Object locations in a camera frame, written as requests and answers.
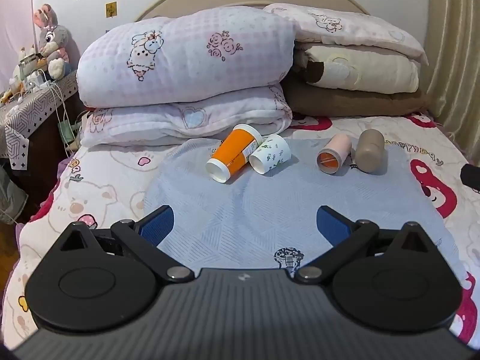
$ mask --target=blue mat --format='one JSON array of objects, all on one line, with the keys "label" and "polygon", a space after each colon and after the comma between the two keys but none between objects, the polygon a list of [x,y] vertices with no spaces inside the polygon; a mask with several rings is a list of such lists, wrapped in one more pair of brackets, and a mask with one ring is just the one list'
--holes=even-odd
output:
[{"label": "blue mat", "polygon": [[219,141],[184,143],[165,159],[145,193],[146,215],[163,204],[171,206],[169,231],[143,236],[196,274],[207,267],[293,272],[347,237],[329,231],[326,220],[317,223],[319,207],[327,205],[352,221],[369,219],[381,228],[420,223],[455,273],[464,275],[453,237],[401,148],[388,146],[385,163],[374,175],[349,166],[327,175],[316,166],[327,139],[288,142],[290,161],[265,175],[245,166],[225,184],[205,171]]}]

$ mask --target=bed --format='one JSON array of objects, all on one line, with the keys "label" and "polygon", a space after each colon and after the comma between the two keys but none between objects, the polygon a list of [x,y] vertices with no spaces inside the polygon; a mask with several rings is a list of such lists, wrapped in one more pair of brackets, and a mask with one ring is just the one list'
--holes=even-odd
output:
[{"label": "bed", "polygon": [[[159,0],[138,20],[178,17],[223,5],[263,7],[273,2],[368,13],[354,0]],[[438,20],[430,22],[440,25]],[[476,286],[480,278],[480,192],[462,185],[460,169],[467,161],[435,123],[421,114],[335,119],[297,116],[282,135],[315,139],[343,132],[358,138],[367,128],[379,130],[385,144],[398,145],[406,152],[426,199],[432,201],[452,233],[465,270],[459,277],[463,301],[451,330],[463,342],[480,347],[480,289]],[[78,151],[61,174],[43,216],[28,223],[20,234],[20,261],[3,302],[1,332],[8,347],[17,346],[36,330],[24,297],[25,284],[66,225],[81,218],[91,228],[103,228],[123,218],[140,219],[145,190],[162,159],[174,150],[176,146],[101,145]]]}]

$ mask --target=brown pillow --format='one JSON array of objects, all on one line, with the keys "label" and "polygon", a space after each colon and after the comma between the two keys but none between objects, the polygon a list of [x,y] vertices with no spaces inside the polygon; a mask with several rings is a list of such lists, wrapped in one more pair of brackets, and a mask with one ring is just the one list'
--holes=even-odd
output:
[{"label": "brown pillow", "polygon": [[381,94],[318,88],[290,71],[280,82],[293,112],[307,116],[402,116],[425,110],[429,96],[421,93]]}]

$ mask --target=brown bottle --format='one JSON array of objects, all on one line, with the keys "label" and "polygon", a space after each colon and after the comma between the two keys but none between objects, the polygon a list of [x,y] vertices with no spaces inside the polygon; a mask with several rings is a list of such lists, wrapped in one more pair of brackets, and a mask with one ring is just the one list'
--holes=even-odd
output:
[{"label": "brown bottle", "polygon": [[365,130],[358,138],[355,152],[355,164],[365,172],[375,172],[383,161],[385,138],[378,130]]}]

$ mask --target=pillow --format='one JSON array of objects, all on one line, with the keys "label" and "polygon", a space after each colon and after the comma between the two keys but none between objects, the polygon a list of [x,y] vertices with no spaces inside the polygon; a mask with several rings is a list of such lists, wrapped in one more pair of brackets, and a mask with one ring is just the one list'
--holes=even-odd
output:
[{"label": "pillow", "polygon": [[415,92],[416,62],[397,51],[371,46],[299,43],[294,64],[314,86],[379,93]]},{"label": "pillow", "polygon": [[288,128],[292,111],[279,84],[219,94],[196,103],[97,109],[88,118],[81,144],[172,145],[189,138],[226,137],[239,123],[262,135]]},{"label": "pillow", "polygon": [[402,116],[426,109],[429,97],[421,91],[393,95],[318,88],[290,72],[281,82],[293,112],[307,116]]},{"label": "pillow", "polygon": [[299,42],[377,46],[428,65],[418,40],[379,17],[282,3],[267,5],[264,10],[295,21]]},{"label": "pillow", "polygon": [[83,53],[80,98],[88,107],[127,107],[273,85],[292,65],[294,38],[293,23],[251,7],[122,25]]}]

